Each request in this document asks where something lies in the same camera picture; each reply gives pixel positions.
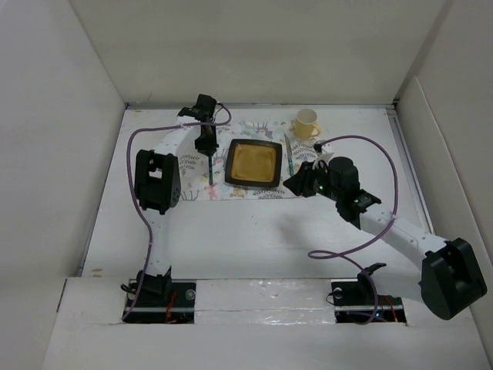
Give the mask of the fork with teal handle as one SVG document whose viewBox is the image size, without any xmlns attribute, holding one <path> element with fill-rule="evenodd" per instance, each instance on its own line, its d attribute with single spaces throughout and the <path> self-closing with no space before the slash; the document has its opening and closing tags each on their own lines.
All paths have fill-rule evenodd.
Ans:
<svg viewBox="0 0 493 370">
<path fill-rule="evenodd" d="M 213 185 L 213 156 L 208 156 L 208 179 L 209 185 Z"/>
</svg>

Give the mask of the floral patterned cloth napkin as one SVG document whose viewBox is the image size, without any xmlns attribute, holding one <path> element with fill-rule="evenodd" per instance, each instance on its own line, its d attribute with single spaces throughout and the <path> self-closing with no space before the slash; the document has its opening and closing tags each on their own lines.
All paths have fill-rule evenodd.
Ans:
<svg viewBox="0 0 493 370">
<path fill-rule="evenodd" d="M 226 183 L 226 161 L 230 142 L 233 139 L 264 140 L 286 146 L 290 141 L 293 169 L 297 171 L 304 161 L 315 160 L 313 148 L 316 138 L 301 140 L 294 134 L 293 122 L 248 122 L 240 121 L 217 129 L 219 148 L 212 157 L 213 183 L 209 183 L 209 167 L 206 156 L 199 154 L 191 143 L 179 156 L 182 200 L 265 200 L 292 198 L 293 194 L 284 186 L 260 188 Z"/>
</svg>

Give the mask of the silver table knife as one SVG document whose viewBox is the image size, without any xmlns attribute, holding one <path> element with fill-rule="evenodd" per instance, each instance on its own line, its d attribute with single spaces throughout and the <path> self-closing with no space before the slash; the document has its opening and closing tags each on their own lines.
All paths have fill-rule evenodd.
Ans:
<svg viewBox="0 0 493 370">
<path fill-rule="evenodd" d="M 290 139 L 289 137 L 287 136 L 287 134 L 284 134 L 284 140 L 285 140 L 285 144 L 286 144 L 286 151 L 287 151 L 287 162 L 288 162 L 288 166 L 289 166 L 289 173 L 290 173 L 290 176 L 294 176 L 294 165 L 293 165 L 293 157 L 292 157 L 292 147 L 291 147 L 291 144 L 290 144 Z"/>
</svg>

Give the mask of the square black brown plate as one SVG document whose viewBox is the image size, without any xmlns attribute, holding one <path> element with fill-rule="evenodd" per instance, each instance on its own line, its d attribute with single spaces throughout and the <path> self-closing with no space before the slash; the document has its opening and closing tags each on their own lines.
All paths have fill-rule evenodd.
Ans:
<svg viewBox="0 0 493 370">
<path fill-rule="evenodd" d="M 231 185 L 274 188 L 280 185 L 283 147 L 265 140 L 233 139 L 224 180 Z"/>
</svg>

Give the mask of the yellow ceramic mug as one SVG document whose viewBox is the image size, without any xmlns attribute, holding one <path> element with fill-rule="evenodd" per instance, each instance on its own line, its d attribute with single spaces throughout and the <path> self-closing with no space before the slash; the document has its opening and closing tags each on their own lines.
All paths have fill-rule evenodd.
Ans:
<svg viewBox="0 0 493 370">
<path fill-rule="evenodd" d="M 300 109 L 291 120 L 291 132 L 299 140 L 312 140 L 320 135 L 318 115 L 311 108 Z"/>
</svg>

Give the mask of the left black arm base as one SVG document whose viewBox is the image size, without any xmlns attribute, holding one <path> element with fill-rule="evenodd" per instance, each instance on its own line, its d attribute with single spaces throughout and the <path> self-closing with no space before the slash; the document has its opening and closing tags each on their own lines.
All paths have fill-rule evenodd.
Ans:
<svg viewBox="0 0 493 370">
<path fill-rule="evenodd" d="M 136 296 L 140 271 L 128 284 L 121 284 L 126 293 L 122 321 L 127 324 L 193 324 L 196 303 L 196 281 L 175 280 L 171 269 L 164 275 L 145 275 L 139 296 Z"/>
</svg>

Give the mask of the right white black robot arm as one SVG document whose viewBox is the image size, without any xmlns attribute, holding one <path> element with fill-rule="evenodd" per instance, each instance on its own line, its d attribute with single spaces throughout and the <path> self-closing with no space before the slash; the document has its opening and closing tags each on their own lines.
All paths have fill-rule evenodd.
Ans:
<svg viewBox="0 0 493 370">
<path fill-rule="evenodd" d="M 367 277 L 356 284 L 358 298 L 374 303 L 384 287 L 397 295 L 420 301 L 436 316 L 450 320 L 488 292 L 472 246 L 461 238 L 446 240 L 395 216 L 374 195 L 361 188 L 359 173 L 347 157 L 302 163 L 284 186 L 294 195 L 317 194 L 335 202 L 337 212 L 357 229 L 378 237 L 404 255 L 420 274 L 418 279 L 400 276 L 382 284 Z"/>
</svg>

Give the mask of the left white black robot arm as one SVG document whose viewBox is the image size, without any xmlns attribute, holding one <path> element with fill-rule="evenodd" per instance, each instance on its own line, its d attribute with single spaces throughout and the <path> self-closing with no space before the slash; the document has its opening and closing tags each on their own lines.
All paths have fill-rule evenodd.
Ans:
<svg viewBox="0 0 493 370">
<path fill-rule="evenodd" d="M 157 146 L 136 154 L 133 193 L 152 234 L 146 265 L 149 276 L 164 275 L 171 267 L 167 234 L 171 209 L 182 196 L 179 161 L 193 154 L 208 159 L 207 176 L 213 179 L 212 158 L 219 147 L 214 119 L 218 105 L 212 96 L 198 95 L 193 106 L 179 111 L 175 125 L 154 129 L 166 133 Z"/>
</svg>

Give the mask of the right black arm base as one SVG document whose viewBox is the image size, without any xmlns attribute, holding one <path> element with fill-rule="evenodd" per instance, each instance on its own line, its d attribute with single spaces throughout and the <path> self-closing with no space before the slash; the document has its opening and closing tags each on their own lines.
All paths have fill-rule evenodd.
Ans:
<svg viewBox="0 0 493 370">
<path fill-rule="evenodd" d="M 379 294 L 374 296 L 369 278 L 385 267 L 384 263 L 372 264 L 359 272 L 356 277 L 337 278 L 330 283 L 331 292 L 325 300 L 334 307 L 337 324 L 364 325 L 371 323 L 407 322 L 401 298 Z"/>
</svg>

